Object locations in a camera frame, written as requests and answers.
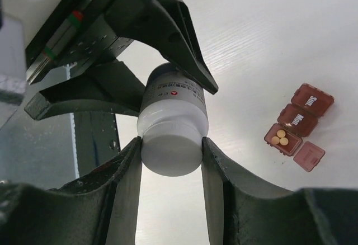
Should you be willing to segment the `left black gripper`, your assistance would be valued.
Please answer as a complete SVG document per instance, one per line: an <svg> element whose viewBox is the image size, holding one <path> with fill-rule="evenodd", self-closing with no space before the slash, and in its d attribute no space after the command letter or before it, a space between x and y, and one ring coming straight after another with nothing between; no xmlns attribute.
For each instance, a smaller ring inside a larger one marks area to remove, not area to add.
<svg viewBox="0 0 358 245"><path fill-rule="evenodd" d="M61 0L26 48L28 84L62 66L88 67L121 54L132 42L104 19L114 0ZM115 60L37 92L24 110L34 120L75 112L139 115L145 85Z"/></svg>

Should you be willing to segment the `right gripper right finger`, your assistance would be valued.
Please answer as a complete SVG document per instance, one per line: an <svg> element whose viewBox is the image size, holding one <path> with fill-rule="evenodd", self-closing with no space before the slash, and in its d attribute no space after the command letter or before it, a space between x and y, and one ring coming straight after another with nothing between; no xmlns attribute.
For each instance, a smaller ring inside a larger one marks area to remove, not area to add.
<svg viewBox="0 0 358 245"><path fill-rule="evenodd" d="M254 175L202 140L210 244L356 244L357 191L290 191Z"/></svg>

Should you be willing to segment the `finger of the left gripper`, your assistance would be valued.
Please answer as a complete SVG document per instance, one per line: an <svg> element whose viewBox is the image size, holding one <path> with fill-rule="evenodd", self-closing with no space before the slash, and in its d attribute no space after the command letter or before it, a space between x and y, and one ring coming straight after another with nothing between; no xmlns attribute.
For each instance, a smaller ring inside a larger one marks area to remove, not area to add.
<svg viewBox="0 0 358 245"><path fill-rule="evenodd" d="M218 85L204 62L182 0L114 0L106 21L117 36L153 47L202 88L217 93Z"/></svg>

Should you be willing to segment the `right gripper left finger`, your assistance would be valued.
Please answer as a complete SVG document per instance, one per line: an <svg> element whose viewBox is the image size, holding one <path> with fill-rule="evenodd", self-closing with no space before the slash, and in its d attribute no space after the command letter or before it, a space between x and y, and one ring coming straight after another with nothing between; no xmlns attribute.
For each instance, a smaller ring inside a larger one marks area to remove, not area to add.
<svg viewBox="0 0 358 245"><path fill-rule="evenodd" d="M2 244L134 244L142 162L140 138L59 189L1 185Z"/></svg>

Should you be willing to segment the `white pill bottle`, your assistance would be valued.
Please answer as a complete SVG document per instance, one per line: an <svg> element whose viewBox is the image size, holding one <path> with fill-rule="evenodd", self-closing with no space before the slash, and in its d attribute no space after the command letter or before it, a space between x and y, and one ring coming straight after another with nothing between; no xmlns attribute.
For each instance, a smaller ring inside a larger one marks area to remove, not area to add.
<svg viewBox="0 0 358 245"><path fill-rule="evenodd" d="M165 63L148 77L136 124L141 158L156 174L187 175L202 162L202 139L209 131L203 88L176 66Z"/></svg>

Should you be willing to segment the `white bottle cap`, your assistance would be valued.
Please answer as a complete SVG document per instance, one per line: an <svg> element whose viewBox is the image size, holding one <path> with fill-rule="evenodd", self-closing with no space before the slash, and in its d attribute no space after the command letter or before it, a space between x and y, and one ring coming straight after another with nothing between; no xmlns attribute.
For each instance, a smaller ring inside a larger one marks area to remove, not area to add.
<svg viewBox="0 0 358 245"><path fill-rule="evenodd" d="M160 122L142 136L142 161L148 169L162 176L187 175L201 165L201 139L193 126Z"/></svg>

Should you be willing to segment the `red weekly pill organizer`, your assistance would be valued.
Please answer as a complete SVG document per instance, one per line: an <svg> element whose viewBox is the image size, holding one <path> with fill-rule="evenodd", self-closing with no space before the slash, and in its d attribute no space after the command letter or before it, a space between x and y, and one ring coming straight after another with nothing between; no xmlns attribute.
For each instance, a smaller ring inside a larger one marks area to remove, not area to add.
<svg viewBox="0 0 358 245"><path fill-rule="evenodd" d="M293 157L293 161L306 172L311 172L325 155L325 151L304 138L310 136L319 119L332 107L335 98L326 92L303 83L293 94L290 103L280 112L276 123L264 137L269 146L281 154ZM272 144L271 138L278 130L285 130L288 145Z"/></svg>

